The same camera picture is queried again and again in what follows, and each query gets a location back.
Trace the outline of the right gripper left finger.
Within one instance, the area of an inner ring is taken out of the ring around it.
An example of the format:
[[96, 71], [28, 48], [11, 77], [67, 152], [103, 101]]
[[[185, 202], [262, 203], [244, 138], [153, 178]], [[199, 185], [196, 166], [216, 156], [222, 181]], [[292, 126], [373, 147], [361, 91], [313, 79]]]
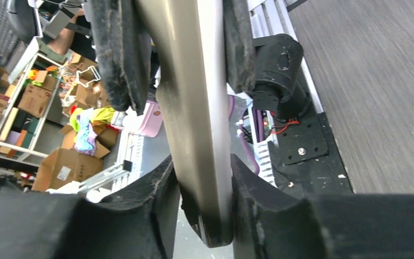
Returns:
[[179, 194], [171, 157], [98, 203], [0, 192], [0, 258], [172, 258]]

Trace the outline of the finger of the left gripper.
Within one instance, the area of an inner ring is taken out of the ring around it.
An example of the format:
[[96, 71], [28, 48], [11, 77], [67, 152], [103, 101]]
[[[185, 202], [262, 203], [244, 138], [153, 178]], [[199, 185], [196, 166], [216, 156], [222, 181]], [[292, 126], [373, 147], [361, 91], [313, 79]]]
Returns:
[[227, 82], [235, 93], [250, 93], [255, 84], [255, 50], [247, 1], [223, 0]]
[[90, 1], [99, 72], [111, 106], [142, 115], [150, 84], [150, 35], [135, 1]]

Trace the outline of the white remote control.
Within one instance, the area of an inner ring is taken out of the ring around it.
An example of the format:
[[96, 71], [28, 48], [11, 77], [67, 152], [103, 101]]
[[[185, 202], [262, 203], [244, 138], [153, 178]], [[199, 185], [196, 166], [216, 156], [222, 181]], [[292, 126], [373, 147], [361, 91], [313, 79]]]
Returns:
[[232, 168], [221, 1], [137, 1], [158, 51], [162, 111], [184, 211], [209, 248], [231, 243]]

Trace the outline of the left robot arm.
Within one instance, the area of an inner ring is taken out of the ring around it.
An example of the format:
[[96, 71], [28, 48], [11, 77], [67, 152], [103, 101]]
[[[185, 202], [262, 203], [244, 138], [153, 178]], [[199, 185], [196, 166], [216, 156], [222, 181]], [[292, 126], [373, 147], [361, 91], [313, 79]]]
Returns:
[[230, 88], [280, 120], [301, 116], [302, 46], [253, 38], [245, 1], [89, 1], [102, 84], [117, 111], [155, 99], [168, 120], [213, 118]]

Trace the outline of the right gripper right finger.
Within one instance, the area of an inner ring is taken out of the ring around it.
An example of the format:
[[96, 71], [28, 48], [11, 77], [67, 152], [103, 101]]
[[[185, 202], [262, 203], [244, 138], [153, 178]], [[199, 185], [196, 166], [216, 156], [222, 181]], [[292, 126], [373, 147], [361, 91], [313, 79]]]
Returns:
[[414, 195], [295, 199], [231, 155], [235, 258], [414, 258]]

